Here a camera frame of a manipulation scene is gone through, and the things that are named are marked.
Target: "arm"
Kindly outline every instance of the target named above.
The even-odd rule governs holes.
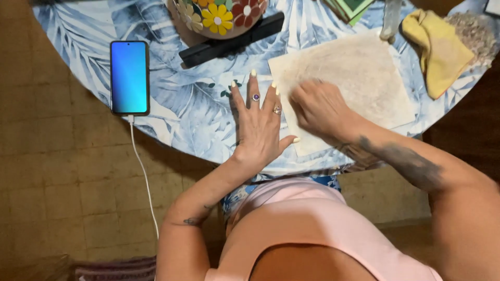
[[[346,106],[334,85],[308,81],[292,98],[301,109],[301,126],[361,147],[432,196],[432,228],[441,250],[437,270],[444,277],[498,279],[500,194],[493,180],[440,149],[364,119]]]
[[[250,97],[259,95],[255,75],[250,76],[248,86]],[[234,82],[231,97],[239,115],[239,145],[226,162],[181,193],[168,208],[158,242],[157,281],[205,279],[210,264],[200,226],[210,210],[280,156],[295,139],[289,135],[280,140],[281,118],[273,112],[274,106],[281,105],[276,86],[269,87],[262,109],[258,101],[249,98],[247,109]]]

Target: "blue gradient screen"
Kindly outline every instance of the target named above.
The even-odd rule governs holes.
[[[148,110],[146,43],[111,43],[111,109],[114,113]]]

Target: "woman's right hand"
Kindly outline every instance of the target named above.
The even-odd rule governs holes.
[[[300,127],[320,137],[357,141],[358,125],[365,119],[347,106],[336,85],[307,80],[292,91],[290,98]]]

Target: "mosaic pot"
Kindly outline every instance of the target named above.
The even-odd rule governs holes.
[[[180,19],[191,31],[213,39],[230,39],[249,30],[269,0],[174,0]]]

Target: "yellow rag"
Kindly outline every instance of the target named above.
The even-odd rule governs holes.
[[[427,92],[439,98],[457,80],[474,54],[455,34],[455,27],[433,11],[418,9],[402,21],[403,33],[421,47],[420,67]]]

